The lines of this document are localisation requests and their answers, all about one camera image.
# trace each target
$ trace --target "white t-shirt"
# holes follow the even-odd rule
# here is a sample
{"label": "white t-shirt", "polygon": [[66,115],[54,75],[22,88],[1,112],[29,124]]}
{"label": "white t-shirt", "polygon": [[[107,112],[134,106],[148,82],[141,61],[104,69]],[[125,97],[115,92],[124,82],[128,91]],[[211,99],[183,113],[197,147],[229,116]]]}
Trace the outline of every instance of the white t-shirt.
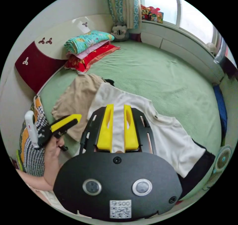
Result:
{"label": "white t-shirt", "polygon": [[124,151],[125,104],[145,114],[153,132],[157,155],[170,163],[183,178],[206,151],[193,142],[176,118],[158,114],[152,101],[106,83],[99,87],[89,109],[88,119],[95,110],[107,104],[114,104],[113,153]]}

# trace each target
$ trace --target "koala plush toy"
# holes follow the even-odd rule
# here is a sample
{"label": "koala plush toy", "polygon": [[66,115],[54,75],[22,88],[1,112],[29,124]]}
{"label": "koala plush toy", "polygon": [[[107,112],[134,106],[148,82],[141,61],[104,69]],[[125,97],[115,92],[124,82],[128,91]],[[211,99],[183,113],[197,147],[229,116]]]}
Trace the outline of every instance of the koala plush toy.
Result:
{"label": "koala plush toy", "polygon": [[116,23],[113,28],[111,35],[114,36],[115,42],[123,42],[129,39],[129,32],[127,30],[127,26],[123,22]]}

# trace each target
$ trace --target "checkered fabric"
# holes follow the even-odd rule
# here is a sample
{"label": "checkered fabric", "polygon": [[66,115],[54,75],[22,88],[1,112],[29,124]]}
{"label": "checkered fabric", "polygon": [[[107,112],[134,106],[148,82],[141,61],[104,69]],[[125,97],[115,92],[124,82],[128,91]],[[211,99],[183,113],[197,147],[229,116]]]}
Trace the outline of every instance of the checkered fabric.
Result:
{"label": "checkered fabric", "polygon": [[[37,131],[49,124],[39,96],[34,98],[34,103],[32,104],[30,110],[34,112]],[[44,148],[36,150],[33,147],[26,128],[26,123],[24,121],[20,135],[20,150],[17,151],[17,160],[21,165],[20,169],[30,175],[43,176],[45,169],[44,152]]]}

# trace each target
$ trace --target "mattress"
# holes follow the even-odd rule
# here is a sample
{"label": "mattress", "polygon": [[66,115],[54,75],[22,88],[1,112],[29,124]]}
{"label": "mattress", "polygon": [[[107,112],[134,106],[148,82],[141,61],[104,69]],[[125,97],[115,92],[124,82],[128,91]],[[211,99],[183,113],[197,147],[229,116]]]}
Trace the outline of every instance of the mattress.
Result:
{"label": "mattress", "polygon": [[[114,43],[120,50],[94,63],[87,73],[115,81],[115,87],[150,99],[157,112],[174,116],[194,141],[218,154],[221,123],[212,85],[191,65],[156,47],[135,41]],[[72,70],[61,69],[40,93],[45,115],[54,121],[51,110],[57,99],[76,77]],[[73,156],[79,142],[65,136]],[[184,197],[199,191],[210,177],[212,168],[201,182]]]}

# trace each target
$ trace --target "colorful toy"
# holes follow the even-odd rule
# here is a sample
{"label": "colorful toy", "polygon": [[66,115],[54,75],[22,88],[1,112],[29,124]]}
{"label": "colorful toy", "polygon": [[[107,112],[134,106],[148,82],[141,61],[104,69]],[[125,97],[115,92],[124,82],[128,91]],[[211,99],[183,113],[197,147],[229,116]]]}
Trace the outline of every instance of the colorful toy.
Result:
{"label": "colorful toy", "polygon": [[142,20],[153,21],[157,23],[163,23],[164,13],[160,12],[160,8],[154,8],[152,6],[145,7],[141,5],[141,18]]}

